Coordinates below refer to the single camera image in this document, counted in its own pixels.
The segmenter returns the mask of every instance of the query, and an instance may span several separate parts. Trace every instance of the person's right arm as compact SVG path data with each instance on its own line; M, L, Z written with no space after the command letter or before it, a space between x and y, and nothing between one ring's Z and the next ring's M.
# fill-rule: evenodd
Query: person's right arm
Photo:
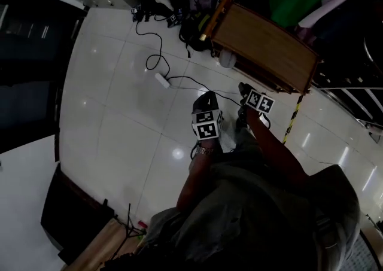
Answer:
M250 107L247 108L247 123L257 138L268 165L281 172L295 187L304 185L308 175L298 160L263 124L259 113Z

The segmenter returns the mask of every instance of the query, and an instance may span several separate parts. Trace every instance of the person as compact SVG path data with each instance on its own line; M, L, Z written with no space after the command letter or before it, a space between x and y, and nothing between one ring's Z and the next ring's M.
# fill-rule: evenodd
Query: person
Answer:
M138 255L157 249L162 262L194 267L339 270L360 216L342 169L308 176L256 110L242 112L234 151L217 153L218 140L200 141L177 206L151 219Z

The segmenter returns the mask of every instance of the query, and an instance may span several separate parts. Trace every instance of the gray cloth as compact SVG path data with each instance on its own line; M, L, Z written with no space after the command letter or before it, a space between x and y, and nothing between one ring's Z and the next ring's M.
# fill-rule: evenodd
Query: gray cloth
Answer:
M338 270L358 236L360 213L342 169L326 168L297 191L265 165L247 130L236 140L235 151L211 167L211 192L186 217L175 208L155 215L148 244L166 239L196 262L220 255L270 269Z

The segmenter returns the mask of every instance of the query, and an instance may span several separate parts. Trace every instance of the person's left arm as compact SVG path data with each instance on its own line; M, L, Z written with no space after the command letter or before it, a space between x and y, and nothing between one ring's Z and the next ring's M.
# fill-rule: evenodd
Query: person's left arm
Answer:
M200 142L200 146L214 149L217 147L217 141L215 139L203 140ZM211 164L212 155L199 153L191 161L189 176L177 201L177 208L180 212L190 212L206 194Z

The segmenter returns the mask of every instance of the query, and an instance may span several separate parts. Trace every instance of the white wall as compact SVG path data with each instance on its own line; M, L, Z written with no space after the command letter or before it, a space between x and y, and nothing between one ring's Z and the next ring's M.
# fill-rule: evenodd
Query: white wall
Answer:
M40 225L54 174L54 136L0 155L0 270L59 271L64 265Z

